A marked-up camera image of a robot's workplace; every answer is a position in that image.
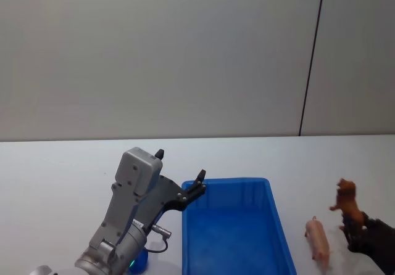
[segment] brown toy horse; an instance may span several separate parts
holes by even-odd
[[[362,229],[364,225],[364,216],[362,212],[358,209],[356,202],[356,184],[352,181],[346,181],[345,179],[340,179],[338,183],[338,195],[336,196],[336,205],[331,206],[329,209],[335,211],[340,209],[343,216],[350,217],[354,220],[358,227]]]

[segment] black glove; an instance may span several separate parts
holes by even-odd
[[[348,216],[343,217],[341,227],[351,252],[368,255],[386,274],[395,274],[395,229],[380,220],[371,220],[364,215],[364,227],[361,229]]]

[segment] cable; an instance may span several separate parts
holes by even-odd
[[[162,252],[165,252],[167,249],[168,249],[168,243],[167,243],[167,240],[166,239],[163,239],[163,241],[165,242],[165,248],[164,249],[162,249],[162,250],[151,250],[151,249],[146,249],[148,252],[151,252],[151,253],[162,253]]]

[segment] black line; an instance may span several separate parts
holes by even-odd
[[[313,49],[312,49],[312,51],[311,51],[309,75],[307,76],[306,91],[305,91],[305,93],[304,93],[304,102],[303,102],[303,109],[302,109],[301,124],[300,124],[300,126],[299,126],[299,136],[300,136],[301,133],[302,133],[302,125],[303,125],[303,118],[304,118],[304,109],[305,109],[305,107],[306,107],[307,92],[308,92],[308,90],[309,90],[311,67],[312,67],[312,65],[313,65],[313,59],[314,59],[315,42],[316,42],[316,40],[317,40],[318,25],[320,24],[321,7],[322,7],[322,0],[320,0],[320,7],[318,8],[318,15],[317,15],[317,24],[315,25],[315,34],[314,34]]]

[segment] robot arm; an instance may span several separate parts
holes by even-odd
[[[202,170],[187,190],[160,175],[164,151],[155,156],[140,148],[125,152],[112,184],[113,196],[104,221],[73,269],[52,272],[41,266],[30,275],[122,275],[144,248],[151,230],[167,210],[183,211],[206,191]]]

